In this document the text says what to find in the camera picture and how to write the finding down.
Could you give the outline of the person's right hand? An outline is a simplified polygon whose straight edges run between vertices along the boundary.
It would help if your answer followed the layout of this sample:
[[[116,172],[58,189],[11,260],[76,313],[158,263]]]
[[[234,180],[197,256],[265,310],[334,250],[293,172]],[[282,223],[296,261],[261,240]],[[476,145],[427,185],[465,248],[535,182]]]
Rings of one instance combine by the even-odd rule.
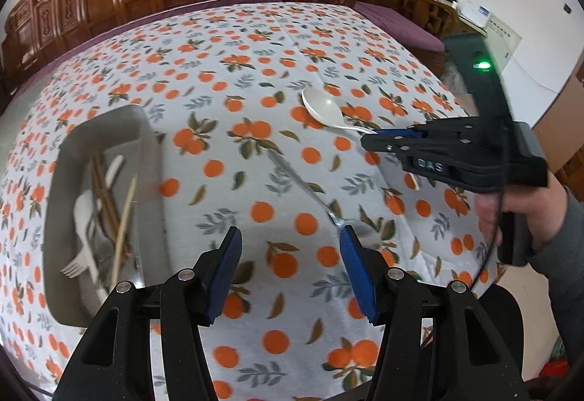
[[[567,191],[551,172],[547,174],[547,187],[507,186],[503,193],[476,194],[474,209],[479,230],[488,242],[502,243],[498,221],[499,214],[505,212],[526,217],[535,251],[560,231],[567,213]]]

